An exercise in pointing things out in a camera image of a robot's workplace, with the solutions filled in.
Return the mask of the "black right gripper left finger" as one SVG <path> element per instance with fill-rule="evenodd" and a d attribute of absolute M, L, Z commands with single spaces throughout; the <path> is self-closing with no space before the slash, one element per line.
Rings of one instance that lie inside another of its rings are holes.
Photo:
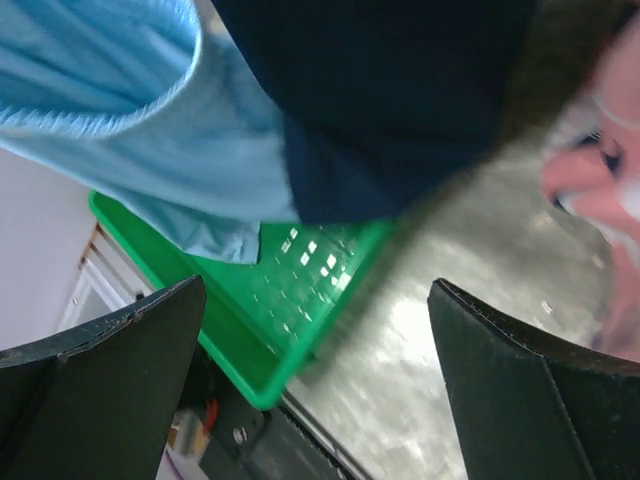
<path fill-rule="evenodd" d="M 2 351 L 2 478 L 155 478 L 205 303 L 191 277 Z"/>

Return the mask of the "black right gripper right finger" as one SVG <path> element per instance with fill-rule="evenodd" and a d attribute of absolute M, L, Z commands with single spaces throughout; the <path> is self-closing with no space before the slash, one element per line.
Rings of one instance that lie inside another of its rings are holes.
<path fill-rule="evenodd" d="M 638 478 L 638 363 L 549 334 L 445 279 L 428 308 L 469 478 Z"/>

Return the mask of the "light blue shorts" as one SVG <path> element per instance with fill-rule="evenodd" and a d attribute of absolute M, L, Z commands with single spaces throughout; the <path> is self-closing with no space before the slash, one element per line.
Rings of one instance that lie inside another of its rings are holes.
<path fill-rule="evenodd" d="M 194 1 L 3 2 L 1 145 L 212 260 L 298 218 L 281 112 Z"/>

